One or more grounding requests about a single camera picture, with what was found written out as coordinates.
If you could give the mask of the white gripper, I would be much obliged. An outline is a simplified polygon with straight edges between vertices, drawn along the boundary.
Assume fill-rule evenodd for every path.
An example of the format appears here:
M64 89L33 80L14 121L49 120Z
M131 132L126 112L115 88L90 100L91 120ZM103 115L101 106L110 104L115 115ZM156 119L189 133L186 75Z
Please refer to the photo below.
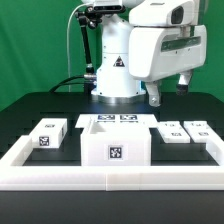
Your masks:
M149 105L160 105L157 80L180 73L176 93L188 93L193 75L206 58L207 31L204 25L194 27L194 35L185 37L180 28L136 27L129 38L129 72L145 84Z

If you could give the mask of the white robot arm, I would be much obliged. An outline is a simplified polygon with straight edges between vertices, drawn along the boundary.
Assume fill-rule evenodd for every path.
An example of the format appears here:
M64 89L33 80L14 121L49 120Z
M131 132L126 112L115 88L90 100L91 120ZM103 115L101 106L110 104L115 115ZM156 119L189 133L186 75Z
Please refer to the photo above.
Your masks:
M160 105L162 79L177 74L188 92L193 70L204 64L207 31L201 0L81 0L91 27L102 27L102 64L92 96L111 104L144 96Z

